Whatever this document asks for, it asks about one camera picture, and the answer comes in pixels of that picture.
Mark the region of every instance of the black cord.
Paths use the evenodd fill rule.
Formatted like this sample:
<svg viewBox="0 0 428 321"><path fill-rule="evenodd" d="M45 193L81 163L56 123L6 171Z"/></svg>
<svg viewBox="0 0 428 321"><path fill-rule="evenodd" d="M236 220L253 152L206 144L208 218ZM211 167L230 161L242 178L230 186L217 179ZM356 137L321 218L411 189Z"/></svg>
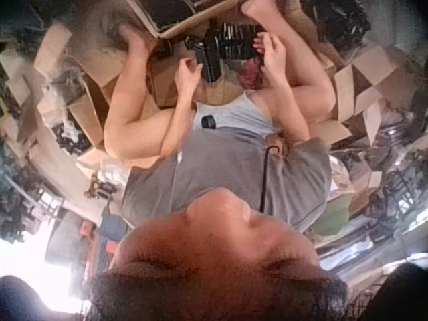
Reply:
<svg viewBox="0 0 428 321"><path fill-rule="evenodd" d="M261 200L260 200L260 212L264 213L265 211L265 202L266 202L266 184L268 182L268 156L269 156L269 151L273 148L276 148L276 150L278 151L278 154L280 153L280 148L278 146L269 146L266 149L265 152L265 162L264 162L264 166L263 166L263 183L262 183L262 190L261 190Z"/></svg>

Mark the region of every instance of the gray t-shirt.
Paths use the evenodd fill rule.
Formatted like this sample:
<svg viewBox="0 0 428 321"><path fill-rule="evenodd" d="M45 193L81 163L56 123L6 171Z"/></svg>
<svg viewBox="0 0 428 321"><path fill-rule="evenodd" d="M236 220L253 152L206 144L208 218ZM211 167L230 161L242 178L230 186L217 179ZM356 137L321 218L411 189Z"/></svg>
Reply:
<svg viewBox="0 0 428 321"><path fill-rule="evenodd" d="M134 167L126 186L124 217L134 226L168 215L204 190L224 187L260 208L264 139L236 128L200 129L187 133L181 149L149 169ZM303 232L324 212L332 171L324 143L313 138L292 148L286 158L267 158L264 213Z"/></svg>

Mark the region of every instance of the hand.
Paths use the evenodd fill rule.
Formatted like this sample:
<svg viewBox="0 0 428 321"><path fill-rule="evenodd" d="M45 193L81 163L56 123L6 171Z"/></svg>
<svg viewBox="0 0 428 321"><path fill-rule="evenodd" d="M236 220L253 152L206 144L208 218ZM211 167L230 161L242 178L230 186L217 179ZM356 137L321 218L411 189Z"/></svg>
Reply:
<svg viewBox="0 0 428 321"><path fill-rule="evenodd" d="M279 38L267 32L258 34L254 39L254 48L264 54L264 66L262 70L271 85L278 82L287 82L286 78L286 49Z"/></svg>
<svg viewBox="0 0 428 321"><path fill-rule="evenodd" d="M179 92L179 97L192 98L201 79L202 64L195 65L191 58L180 60L179 68L175 73L175 85Z"/></svg>

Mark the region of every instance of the black hair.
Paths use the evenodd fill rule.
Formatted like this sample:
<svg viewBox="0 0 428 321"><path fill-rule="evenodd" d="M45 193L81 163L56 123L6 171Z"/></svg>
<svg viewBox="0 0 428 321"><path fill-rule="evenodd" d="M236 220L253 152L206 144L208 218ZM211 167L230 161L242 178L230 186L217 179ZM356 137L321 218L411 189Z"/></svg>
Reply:
<svg viewBox="0 0 428 321"><path fill-rule="evenodd" d="M192 303L198 295L193 278L144 279L100 274L89 285L92 305L86 320L301 321L345 317L348 287L338 278L289 280L271 276L268 282L272 290L267 300L258 298L261 294L254 291L242 293L243 304L210 300L201 307Z"/></svg>

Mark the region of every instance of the leg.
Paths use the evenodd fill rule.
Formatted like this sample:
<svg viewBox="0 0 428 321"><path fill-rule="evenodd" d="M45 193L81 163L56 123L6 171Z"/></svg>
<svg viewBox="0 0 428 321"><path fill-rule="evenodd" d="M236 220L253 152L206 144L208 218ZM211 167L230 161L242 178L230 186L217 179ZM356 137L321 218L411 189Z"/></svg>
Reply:
<svg viewBox="0 0 428 321"><path fill-rule="evenodd" d="M113 91L104 128L108 154L120 159L158 156L172 115L163 110L140 120L146 101L146 65L155 42L145 42L133 28L123 25L120 34L128 42L128 56Z"/></svg>
<svg viewBox="0 0 428 321"><path fill-rule="evenodd" d="M311 49L281 16L274 0L249 0L242 11L266 31L276 34L286 47L287 78L305 118L312 121L329 113L336 102L331 81ZM275 116L275 102L269 89L256 92L251 99L263 112L269 110L270 116Z"/></svg>

